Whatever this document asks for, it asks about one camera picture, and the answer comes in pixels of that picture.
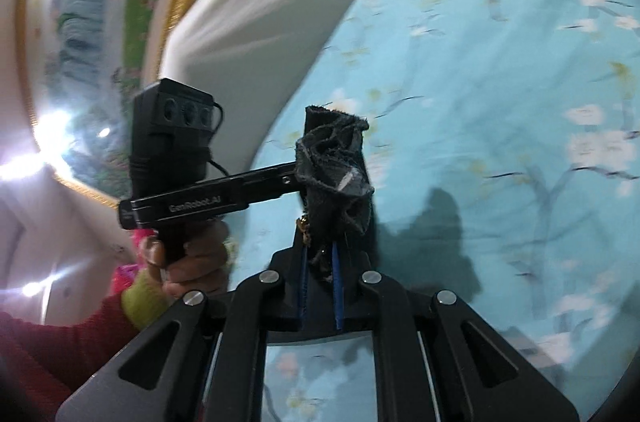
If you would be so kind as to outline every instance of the triangular cutout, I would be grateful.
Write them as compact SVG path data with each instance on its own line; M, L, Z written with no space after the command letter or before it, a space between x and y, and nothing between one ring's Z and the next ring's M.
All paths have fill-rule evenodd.
M473 323L466 321L461 328L485 388L494 388L518 376L511 361Z
M180 325L169 323L118 370L118 376L147 390L155 389Z

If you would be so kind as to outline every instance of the human hand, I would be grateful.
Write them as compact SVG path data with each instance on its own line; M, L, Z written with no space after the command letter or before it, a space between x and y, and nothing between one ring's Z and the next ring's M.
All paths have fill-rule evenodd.
M162 284L162 290L178 298L190 290L205 293L224 293L228 275L224 269L227 253L224 245L229 230L222 221L199 222L186 228L189 241L184 244L186 256L166 265L164 245L156 237L140 243L149 275Z

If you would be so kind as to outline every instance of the camera lens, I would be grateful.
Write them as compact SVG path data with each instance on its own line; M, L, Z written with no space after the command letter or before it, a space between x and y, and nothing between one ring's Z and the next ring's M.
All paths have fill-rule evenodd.
M209 126L211 124L211 110L203 108L200 111L200 122L203 126Z
M184 108L182 109L184 124L186 124L187 126L193 125L193 122L196 120L196 113L196 105L194 105L193 103L185 104Z
M167 99L164 102L164 118L167 121L173 121L174 117L175 117L175 109L176 109L176 104L175 104L175 100L173 99Z

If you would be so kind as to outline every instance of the white fabric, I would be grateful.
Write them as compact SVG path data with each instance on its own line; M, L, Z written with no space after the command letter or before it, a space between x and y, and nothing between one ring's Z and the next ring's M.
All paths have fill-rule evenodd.
M198 0L175 28L161 76L222 104L225 125L212 150L231 173L251 164L352 1Z

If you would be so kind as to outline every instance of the person's arm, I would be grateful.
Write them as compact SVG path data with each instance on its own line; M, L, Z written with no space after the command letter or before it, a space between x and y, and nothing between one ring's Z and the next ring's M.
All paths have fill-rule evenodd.
M161 288L141 271L129 289L104 299L100 309L78 325L34 325L0 313L0 332L75 391L167 306Z

